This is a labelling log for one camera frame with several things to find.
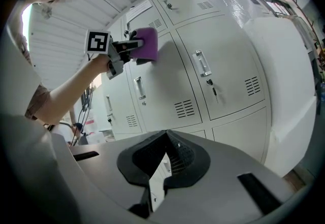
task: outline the ventilation slot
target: ventilation slot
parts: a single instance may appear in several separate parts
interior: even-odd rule
[[[161,26],[161,21],[159,19],[155,20],[154,25],[157,27]]]
[[[178,118],[194,115],[194,108],[191,100],[175,103],[175,109]]]
[[[251,79],[245,80],[245,84],[246,84],[247,94],[249,96],[261,91],[257,77],[253,77]]]
[[[128,127],[138,126],[137,120],[134,116],[127,116],[126,117]]]
[[[150,24],[148,24],[150,27],[152,28],[158,28],[159,26],[162,25],[160,19],[154,20],[153,22],[151,22]]]
[[[198,6],[201,8],[201,9],[208,9],[208,8],[212,8],[213,5],[211,5],[210,2],[206,1],[206,2],[202,2],[202,3],[198,3]]]

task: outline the white ceiling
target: white ceiling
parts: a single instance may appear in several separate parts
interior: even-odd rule
[[[29,51],[42,83],[55,89],[80,68],[86,30],[106,29],[131,6],[143,0],[67,0],[53,6],[45,20],[33,5],[29,22]]]

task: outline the cable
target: cable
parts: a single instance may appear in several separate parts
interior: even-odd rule
[[[91,101],[92,101],[92,93],[93,93],[92,88],[93,88],[93,81],[91,82],[91,87],[90,87],[91,91],[90,91],[89,102],[88,102],[87,108],[86,108],[86,110],[85,110],[85,113],[84,113],[83,118],[82,118],[82,121],[81,121],[81,124],[82,124],[82,129],[81,129],[81,130],[84,129],[84,126],[86,125],[86,121],[87,121],[87,118],[88,118],[88,115],[89,115],[90,105],[91,105]],[[87,109],[88,109],[88,114],[87,114],[86,120],[85,120],[85,122],[84,122],[84,119],[85,119],[85,115],[86,115]]]
[[[87,91],[87,96],[86,96],[86,98],[85,98],[85,101],[84,101],[84,103],[83,103],[82,106],[81,106],[81,111],[80,111],[80,113],[79,113],[77,123],[79,122],[80,115],[81,115],[81,113],[82,113],[82,110],[83,110],[83,108],[84,108],[86,102],[87,102],[87,99],[88,99],[88,104],[89,104],[89,88],[88,88],[88,91]],[[72,144],[73,144],[73,140],[75,139],[76,132],[77,132],[77,127],[76,127],[76,129],[75,129],[74,134],[73,134],[73,137],[72,137],[72,141],[71,141],[70,146],[72,146]]]

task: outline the black slot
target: black slot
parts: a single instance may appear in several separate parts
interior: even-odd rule
[[[265,186],[251,173],[237,176],[249,195],[255,201],[263,214],[269,214],[280,207],[280,202],[265,188]]]
[[[76,161],[81,161],[81,160],[95,157],[97,155],[99,155],[99,153],[92,151],[92,152],[87,152],[87,153],[75,154],[73,157],[75,158]]]

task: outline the white locker cabinet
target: white locker cabinet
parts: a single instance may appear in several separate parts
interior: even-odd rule
[[[158,60],[130,62],[141,115],[148,132],[201,123],[185,67],[170,33],[158,38]]]
[[[126,72],[124,71],[112,80],[109,80],[106,73],[103,73],[102,86],[107,115],[111,114],[113,132],[116,134],[141,133]]]
[[[262,160],[266,140],[266,108],[258,110],[234,122],[214,127],[216,142],[234,146],[257,161]]]
[[[219,11],[209,0],[158,0],[172,23]]]
[[[156,6],[152,1],[150,1],[150,3],[152,4],[152,7],[138,15],[129,23],[130,31],[138,28],[153,27],[156,28],[157,32],[159,33],[167,28]]]
[[[255,50],[232,18],[211,17],[180,27],[177,32],[196,70],[211,120],[264,99],[250,53]]]
[[[118,19],[115,23],[113,23],[108,31],[111,32],[111,36],[114,42],[122,41],[122,19]]]

